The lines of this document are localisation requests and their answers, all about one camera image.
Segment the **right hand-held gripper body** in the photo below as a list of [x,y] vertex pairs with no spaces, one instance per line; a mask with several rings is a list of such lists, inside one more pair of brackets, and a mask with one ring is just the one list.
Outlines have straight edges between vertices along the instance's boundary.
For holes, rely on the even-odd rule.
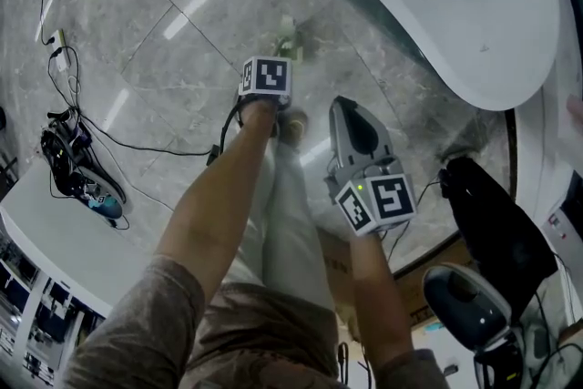
[[388,129],[358,104],[329,110],[332,167],[324,179],[354,235],[390,230],[417,213],[411,177],[394,153]]

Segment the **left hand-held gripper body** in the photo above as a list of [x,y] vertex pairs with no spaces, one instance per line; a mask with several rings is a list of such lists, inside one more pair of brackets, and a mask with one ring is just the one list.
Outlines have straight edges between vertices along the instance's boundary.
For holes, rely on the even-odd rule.
[[235,104],[236,119],[242,127],[241,110],[253,97],[274,101],[279,110],[292,103],[292,61],[281,56],[252,56],[243,65]]

